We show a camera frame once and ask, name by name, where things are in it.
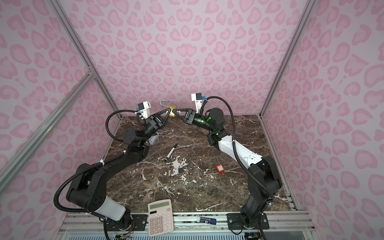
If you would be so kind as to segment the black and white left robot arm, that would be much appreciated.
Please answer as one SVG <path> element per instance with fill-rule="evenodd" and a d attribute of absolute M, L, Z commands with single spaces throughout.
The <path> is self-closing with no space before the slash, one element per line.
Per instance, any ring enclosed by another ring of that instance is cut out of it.
<path fill-rule="evenodd" d="M 106 224 L 128 228 L 132 222 L 131 211 L 108 197 L 107 183 L 114 175 L 147 157 L 148 141 L 166 126 L 171 111 L 167 108 L 150 115 L 140 130 L 125 129 L 119 142 L 127 145 L 127 149 L 118 156 L 92 165 L 80 165 L 57 190 L 55 206 L 64 212 L 90 213 L 104 219 Z"/>

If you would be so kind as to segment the brass padlock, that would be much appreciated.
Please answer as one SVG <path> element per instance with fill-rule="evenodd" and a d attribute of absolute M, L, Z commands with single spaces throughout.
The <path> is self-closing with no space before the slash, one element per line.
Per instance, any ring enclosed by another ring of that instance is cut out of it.
<path fill-rule="evenodd" d="M 160 105 L 164 108 L 171 109 L 170 117 L 175 117 L 175 114 L 173 113 L 173 110 L 177 108 L 177 106 L 171 105 L 171 102 L 169 100 L 161 100 Z"/>

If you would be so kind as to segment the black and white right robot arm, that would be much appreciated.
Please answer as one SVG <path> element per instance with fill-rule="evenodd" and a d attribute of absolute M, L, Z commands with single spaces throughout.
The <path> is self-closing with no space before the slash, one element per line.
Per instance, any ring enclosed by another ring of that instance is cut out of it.
<path fill-rule="evenodd" d="M 229 230 L 238 235 L 245 229 L 268 229 L 264 212 L 282 187 L 275 160 L 254 153 L 235 140 L 226 131 L 225 116 L 219 108 L 211 109 L 206 115 L 193 109 L 175 109 L 173 113 L 186 124 L 208 130 L 209 144 L 237 161 L 248 176 L 250 196 L 240 213 L 227 215 Z"/>

